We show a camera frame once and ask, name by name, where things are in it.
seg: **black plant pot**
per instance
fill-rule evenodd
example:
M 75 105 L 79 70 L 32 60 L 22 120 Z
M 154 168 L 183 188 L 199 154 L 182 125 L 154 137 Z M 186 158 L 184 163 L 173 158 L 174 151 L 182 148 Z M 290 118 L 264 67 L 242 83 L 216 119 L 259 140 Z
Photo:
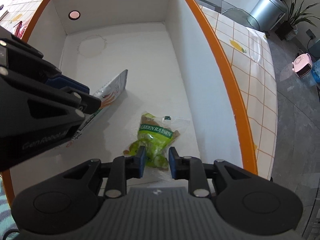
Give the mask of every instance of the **black plant pot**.
M 278 37 L 282 40 L 285 39 L 285 36 L 292 31 L 293 28 L 291 26 L 290 23 L 288 23 L 287 21 L 284 21 L 280 27 L 275 31 L 275 33 L 278 35 Z

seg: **power outlet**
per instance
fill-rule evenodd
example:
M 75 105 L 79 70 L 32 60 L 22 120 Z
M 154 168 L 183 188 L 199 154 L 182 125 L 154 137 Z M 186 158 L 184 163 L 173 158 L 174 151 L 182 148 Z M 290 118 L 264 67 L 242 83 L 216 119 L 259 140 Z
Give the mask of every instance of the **power outlet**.
M 316 36 L 314 35 L 314 33 L 312 32 L 312 30 L 307 30 L 306 31 L 306 33 L 307 33 L 307 35 L 310 37 L 310 39 L 315 39 L 316 38 Z

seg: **green label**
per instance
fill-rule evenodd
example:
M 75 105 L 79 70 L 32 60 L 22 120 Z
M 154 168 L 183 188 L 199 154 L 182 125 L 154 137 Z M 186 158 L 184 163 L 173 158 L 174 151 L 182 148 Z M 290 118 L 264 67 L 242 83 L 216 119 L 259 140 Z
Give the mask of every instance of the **green label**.
M 156 125 L 150 125 L 150 124 L 142 124 L 140 126 L 139 131 L 151 131 L 151 132 L 156 132 L 159 133 L 163 136 L 166 136 L 168 138 L 171 138 L 173 135 L 173 132 L 166 129 L 166 128 L 162 128 L 160 126 L 156 126 Z

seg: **silver trash can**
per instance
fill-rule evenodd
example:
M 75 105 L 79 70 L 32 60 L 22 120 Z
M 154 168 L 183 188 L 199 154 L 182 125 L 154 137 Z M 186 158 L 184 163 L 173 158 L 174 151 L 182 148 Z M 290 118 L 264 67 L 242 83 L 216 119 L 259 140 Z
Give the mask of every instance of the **silver trash can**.
M 269 31 L 286 11 L 287 7 L 280 0 L 259 0 L 250 14 L 264 32 Z

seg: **potted plant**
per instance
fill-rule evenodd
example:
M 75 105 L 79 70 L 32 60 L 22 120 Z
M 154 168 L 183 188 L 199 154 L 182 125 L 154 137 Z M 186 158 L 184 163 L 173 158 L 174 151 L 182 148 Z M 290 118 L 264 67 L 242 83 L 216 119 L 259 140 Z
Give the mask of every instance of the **potted plant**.
M 316 25 L 313 22 L 311 22 L 309 18 L 313 17 L 319 20 L 320 18 L 314 16 L 312 13 L 308 13 L 307 10 L 313 6 L 318 5 L 319 3 L 311 4 L 307 6 L 304 10 L 302 10 L 304 0 L 299 6 L 297 6 L 297 0 L 291 0 L 290 9 L 286 1 L 284 1 L 284 3 L 288 8 L 288 18 L 275 31 L 281 40 L 291 40 L 293 37 L 295 37 L 298 33 L 297 24 L 300 22 L 307 22 L 316 27 Z

